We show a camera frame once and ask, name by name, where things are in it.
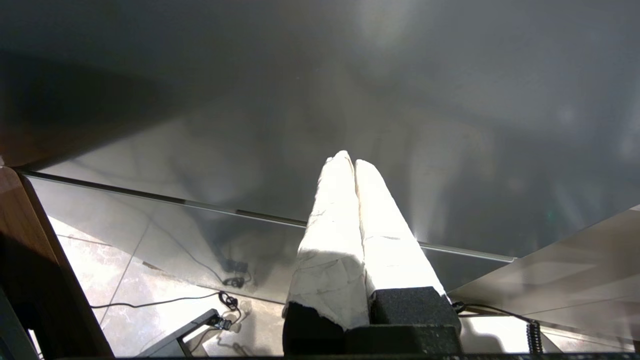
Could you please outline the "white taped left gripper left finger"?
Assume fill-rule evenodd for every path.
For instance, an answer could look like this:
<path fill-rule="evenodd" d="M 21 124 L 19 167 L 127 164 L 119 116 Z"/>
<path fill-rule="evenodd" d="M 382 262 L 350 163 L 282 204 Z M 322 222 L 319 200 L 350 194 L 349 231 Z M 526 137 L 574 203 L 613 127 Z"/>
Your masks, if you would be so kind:
<path fill-rule="evenodd" d="M 283 353 L 345 353 L 347 332 L 370 324 L 365 274 L 355 168 L 341 150 L 318 176 L 283 308 Z"/>

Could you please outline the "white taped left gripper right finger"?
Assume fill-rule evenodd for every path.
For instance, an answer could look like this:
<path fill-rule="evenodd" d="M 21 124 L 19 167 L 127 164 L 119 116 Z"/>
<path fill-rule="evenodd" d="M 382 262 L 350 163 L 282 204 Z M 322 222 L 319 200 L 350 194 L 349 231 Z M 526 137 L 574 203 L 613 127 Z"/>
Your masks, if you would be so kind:
<path fill-rule="evenodd" d="M 355 162 L 355 191 L 365 272 L 365 326 L 461 331 L 441 280 L 372 163 Z"/>

